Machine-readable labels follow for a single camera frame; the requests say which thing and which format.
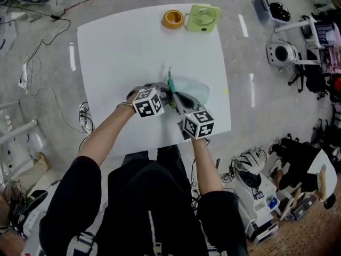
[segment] helmet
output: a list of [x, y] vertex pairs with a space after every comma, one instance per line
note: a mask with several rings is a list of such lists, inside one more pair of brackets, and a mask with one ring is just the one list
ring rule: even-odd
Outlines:
[[254, 148], [241, 154], [236, 160], [236, 171], [241, 180], [250, 188], [261, 184], [260, 172], [264, 168], [266, 153], [260, 148]]

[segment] black chair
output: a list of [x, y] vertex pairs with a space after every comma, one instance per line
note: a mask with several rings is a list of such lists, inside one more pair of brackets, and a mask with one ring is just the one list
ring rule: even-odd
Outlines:
[[[308, 50], [308, 59], [316, 60], [316, 56], [310, 50]], [[328, 95], [329, 85], [326, 83], [326, 77], [330, 77], [329, 73], [323, 73], [322, 68], [319, 65], [295, 65], [296, 66], [296, 76], [295, 78], [288, 82], [288, 85], [291, 86], [294, 82], [296, 82], [299, 78], [301, 78], [301, 88], [298, 89], [298, 92], [301, 93], [303, 91], [303, 83], [304, 77], [306, 77], [306, 87], [309, 91], [313, 93], [319, 93], [318, 100], [324, 98], [325, 95]]]

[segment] white table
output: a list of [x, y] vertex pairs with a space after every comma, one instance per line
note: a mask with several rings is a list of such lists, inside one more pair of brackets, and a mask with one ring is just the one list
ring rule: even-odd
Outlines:
[[[170, 30], [161, 24], [170, 9], [189, 13], [192, 4], [162, 5], [114, 14], [78, 28], [78, 47], [87, 101], [99, 126], [125, 101], [129, 91], [172, 76], [205, 83], [205, 105], [215, 117], [212, 134], [231, 129], [230, 101], [224, 57], [217, 28], [209, 33]], [[159, 117], [135, 115], [118, 136], [111, 156], [156, 149], [184, 142], [170, 106]]]
[[[297, 23], [291, 23], [289, 25], [286, 26], [281, 26], [279, 28], [275, 28], [274, 32], [278, 33], [281, 31], [285, 31], [288, 29], [293, 29], [293, 28], [299, 28], [299, 27], [305, 27], [305, 26], [310, 26], [312, 34], [313, 34], [313, 38], [312, 39], [306, 39], [306, 43], [311, 43], [313, 45], [316, 45], [317, 48], [322, 49], [323, 46], [320, 44], [319, 42], [319, 38], [318, 38], [318, 33], [316, 32], [316, 28], [314, 23], [316, 23], [317, 21], [313, 18], [313, 17], [309, 17], [309, 20], [305, 20], [305, 21], [300, 21]], [[319, 50], [317, 51], [317, 60], [297, 60], [295, 62], [296, 65], [321, 65], [321, 57], [320, 57], [320, 52]]]

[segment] orange tape roll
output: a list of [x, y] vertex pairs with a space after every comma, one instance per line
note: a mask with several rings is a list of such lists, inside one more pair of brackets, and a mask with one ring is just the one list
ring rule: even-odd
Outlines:
[[184, 23], [184, 17], [180, 11], [167, 11], [162, 19], [162, 24], [169, 29], [181, 28]]

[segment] small desk fan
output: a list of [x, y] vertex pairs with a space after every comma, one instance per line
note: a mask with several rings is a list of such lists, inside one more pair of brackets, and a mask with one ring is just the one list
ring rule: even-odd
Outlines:
[[191, 32], [211, 32], [217, 23], [221, 9], [208, 5], [192, 5], [187, 23], [187, 30]]

